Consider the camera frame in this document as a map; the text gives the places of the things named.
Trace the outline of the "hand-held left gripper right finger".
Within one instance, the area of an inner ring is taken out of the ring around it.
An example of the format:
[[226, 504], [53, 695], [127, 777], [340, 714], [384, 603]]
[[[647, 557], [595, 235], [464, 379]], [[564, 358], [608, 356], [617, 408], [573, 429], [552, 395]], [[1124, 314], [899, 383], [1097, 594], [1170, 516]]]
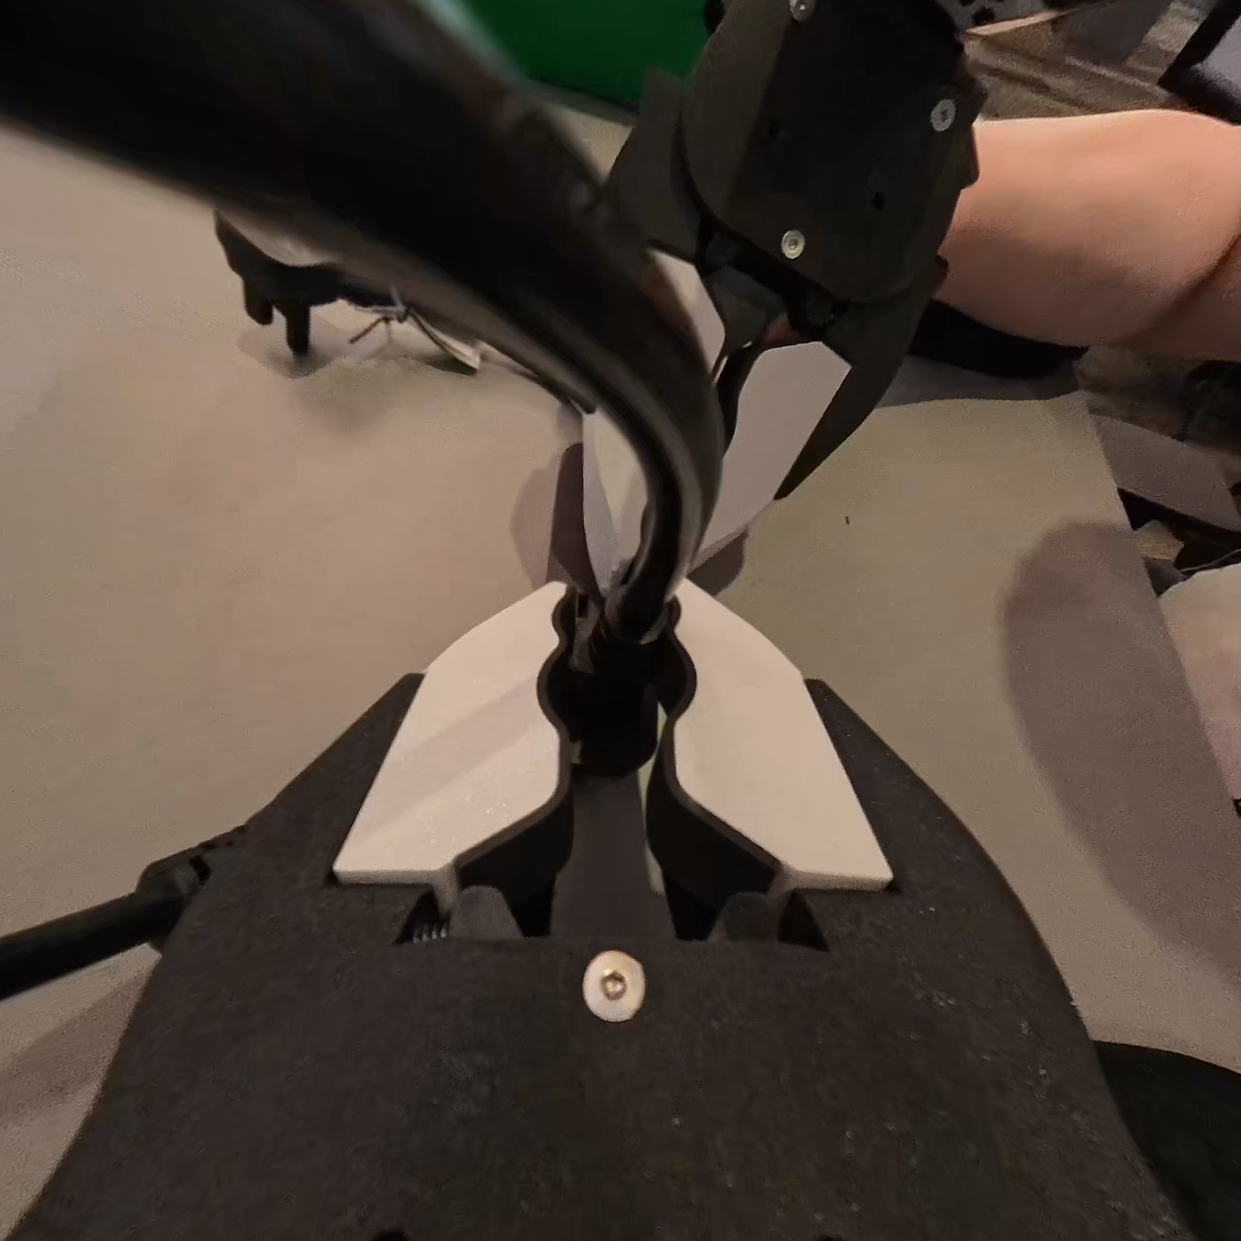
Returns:
[[685, 687], [659, 754], [659, 863], [696, 896], [882, 891], [892, 881], [806, 681], [700, 587], [676, 591]]

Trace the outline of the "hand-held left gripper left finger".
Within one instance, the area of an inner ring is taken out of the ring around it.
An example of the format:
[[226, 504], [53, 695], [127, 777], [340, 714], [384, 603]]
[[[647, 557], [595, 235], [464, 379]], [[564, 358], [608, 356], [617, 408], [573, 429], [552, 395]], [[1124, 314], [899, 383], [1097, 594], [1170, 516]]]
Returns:
[[337, 882], [465, 885], [480, 848], [549, 807], [563, 742], [537, 677], [561, 644], [567, 591], [542, 585], [428, 667], [334, 860]]

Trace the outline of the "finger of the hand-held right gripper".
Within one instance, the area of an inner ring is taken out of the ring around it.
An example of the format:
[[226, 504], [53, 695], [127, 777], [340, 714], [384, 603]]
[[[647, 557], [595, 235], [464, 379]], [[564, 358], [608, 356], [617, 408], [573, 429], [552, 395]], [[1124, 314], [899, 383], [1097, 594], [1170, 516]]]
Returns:
[[693, 560], [699, 569], [775, 501], [848, 377], [829, 346], [746, 346], [731, 355], [719, 395], [734, 415], [715, 511]]
[[[707, 377], [715, 379], [724, 345], [719, 312], [691, 263], [675, 257], [656, 260], [690, 318]], [[625, 576], [638, 551], [645, 485], [635, 454], [605, 412], [583, 417], [582, 455], [583, 538], [597, 587], [608, 591]]]

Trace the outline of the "green plastic bin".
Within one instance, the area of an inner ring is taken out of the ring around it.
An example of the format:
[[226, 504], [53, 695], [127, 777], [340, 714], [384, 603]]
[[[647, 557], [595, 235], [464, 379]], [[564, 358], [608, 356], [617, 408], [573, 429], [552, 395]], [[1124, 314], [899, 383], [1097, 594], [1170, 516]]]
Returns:
[[707, 2], [468, 2], [471, 18], [535, 85], [632, 108], [653, 73], [682, 83], [722, 14]]

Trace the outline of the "person's right forearm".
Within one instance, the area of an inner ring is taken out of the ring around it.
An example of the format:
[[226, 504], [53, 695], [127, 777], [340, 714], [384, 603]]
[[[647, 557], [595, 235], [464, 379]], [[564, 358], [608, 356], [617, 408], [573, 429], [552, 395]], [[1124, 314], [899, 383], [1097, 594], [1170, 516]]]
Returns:
[[1239, 361], [1239, 127], [1134, 111], [994, 118], [938, 299], [1059, 347]]

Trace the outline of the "person's light clothing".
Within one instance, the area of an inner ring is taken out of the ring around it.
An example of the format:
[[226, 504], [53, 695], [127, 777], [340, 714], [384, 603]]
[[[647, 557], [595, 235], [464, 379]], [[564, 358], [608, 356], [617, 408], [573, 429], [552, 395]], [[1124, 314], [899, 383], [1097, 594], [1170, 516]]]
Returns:
[[1207, 569], [1159, 599], [1204, 733], [1239, 803], [1239, 566]]

